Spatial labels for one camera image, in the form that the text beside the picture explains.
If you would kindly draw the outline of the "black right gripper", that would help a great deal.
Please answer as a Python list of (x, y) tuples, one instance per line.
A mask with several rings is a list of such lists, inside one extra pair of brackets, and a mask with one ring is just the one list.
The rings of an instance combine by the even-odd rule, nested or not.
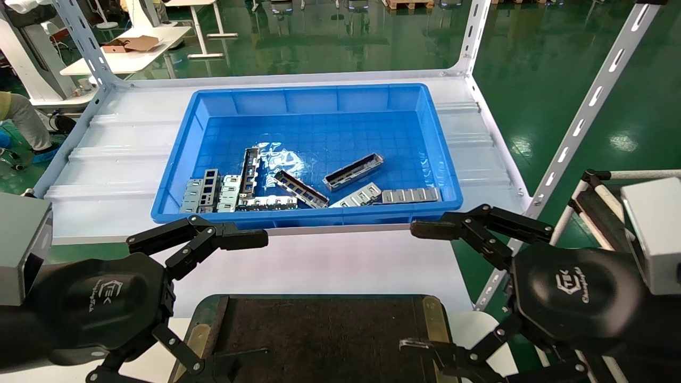
[[(512, 268), (516, 307), (551, 340), (579, 351), (623, 351), (649, 297), (630, 255), (596, 248), (530, 245), (512, 262), (513, 251), (496, 237), (549, 243), (553, 232), (550, 224), (489, 204), (468, 212), (446, 212), (436, 221), (415, 220), (410, 225), (414, 237), (464, 240), (499, 271)], [(445, 376), (471, 382), (577, 382), (586, 378), (588, 368), (576, 360), (505, 377), (494, 371), (487, 359), (523, 327), (523, 319), (513, 314), (472, 349), (406, 338), (399, 342), (399, 350), (432, 361)]]

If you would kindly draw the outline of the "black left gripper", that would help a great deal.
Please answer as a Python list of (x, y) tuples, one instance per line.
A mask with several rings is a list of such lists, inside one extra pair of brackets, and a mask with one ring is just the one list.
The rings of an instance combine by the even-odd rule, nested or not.
[[(182, 247), (165, 267), (147, 256), (178, 245)], [(132, 255), (124, 259), (46, 265), (29, 293), (36, 321), (32, 357), (68, 366), (109, 355), (86, 382), (144, 382), (121, 375), (119, 369), (157, 341), (185, 367), (177, 382), (234, 382), (243, 366), (267, 359), (270, 350), (221, 352), (200, 359), (166, 325), (175, 302), (173, 280), (183, 279), (218, 249), (267, 245), (265, 230), (241, 230), (231, 221), (214, 223), (192, 215), (127, 238)]]

